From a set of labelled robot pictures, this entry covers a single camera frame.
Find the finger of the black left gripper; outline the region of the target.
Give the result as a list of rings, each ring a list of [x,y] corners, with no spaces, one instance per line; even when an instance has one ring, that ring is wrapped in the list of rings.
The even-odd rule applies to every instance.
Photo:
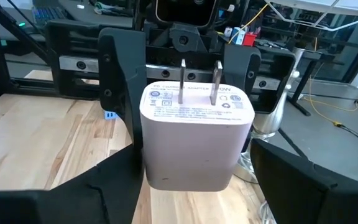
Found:
[[[143,147],[140,100],[147,86],[145,34],[104,28],[98,37],[101,106],[125,123],[136,149]]]
[[[225,45],[223,53],[223,78],[225,84],[252,93],[261,64],[260,50],[242,45]]]

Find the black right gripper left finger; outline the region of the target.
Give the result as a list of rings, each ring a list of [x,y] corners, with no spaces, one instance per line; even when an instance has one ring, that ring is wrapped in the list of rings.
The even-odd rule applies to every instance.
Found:
[[[127,146],[51,190],[0,191],[0,224],[131,224],[143,176]]]

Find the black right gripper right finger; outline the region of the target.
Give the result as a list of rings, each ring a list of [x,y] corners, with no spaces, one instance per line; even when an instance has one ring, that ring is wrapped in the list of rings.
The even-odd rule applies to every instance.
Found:
[[[255,176],[277,224],[358,224],[358,181],[261,139]]]

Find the pink wall charger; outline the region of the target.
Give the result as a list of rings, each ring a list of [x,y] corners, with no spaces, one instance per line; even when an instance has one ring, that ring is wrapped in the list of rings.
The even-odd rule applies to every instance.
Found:
[[[158,190],[225,189],[241,155],[255,111],[238,87],[222,84],[215,63],[212,83],[159,81],[140,101],[145,174]]]

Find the small red box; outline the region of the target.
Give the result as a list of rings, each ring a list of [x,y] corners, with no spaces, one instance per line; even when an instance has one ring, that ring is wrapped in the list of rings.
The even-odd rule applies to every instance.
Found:
[[[244,35],[242,45],[247,47],[253,47],[257,34],[248,32]]]

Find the black keyboard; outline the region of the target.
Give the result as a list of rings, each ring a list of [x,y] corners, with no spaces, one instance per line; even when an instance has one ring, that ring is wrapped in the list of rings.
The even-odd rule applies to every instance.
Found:
[[[37,26],[44,26],[50,20],[67,18],[60,7],[33,7],[32,15]]]

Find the black stand leg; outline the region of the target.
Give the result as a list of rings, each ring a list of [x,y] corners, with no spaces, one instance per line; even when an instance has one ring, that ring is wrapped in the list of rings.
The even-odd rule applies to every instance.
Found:
[[[315,57],[307,57],[306,59],[309,60],[309,63],[305,69],[305,71],[302,74],[302,78],[301,80],[298,82],[298,86],[295,90],[295,92],[293,93],[293,96],[288,96],[287,97],[287,101],[294,106],[299,112],[301,112],[303,115],[305,116],[311,116],[310,112],[308,110],[306,110],[304,107],[302,107],[299,103],[298,100],[300,99],[300,96],[302,94],[302,91],[304,89],[304,87],[306,86],[306,84],[308,83],[309,78],[311,77],[313,70],[315,69],[315,67],[320,64],[320,65],[324,65],[325,63],[330,63],[333,61],[333,56],[329,55],[329,54],[319,54],[318,56]]]

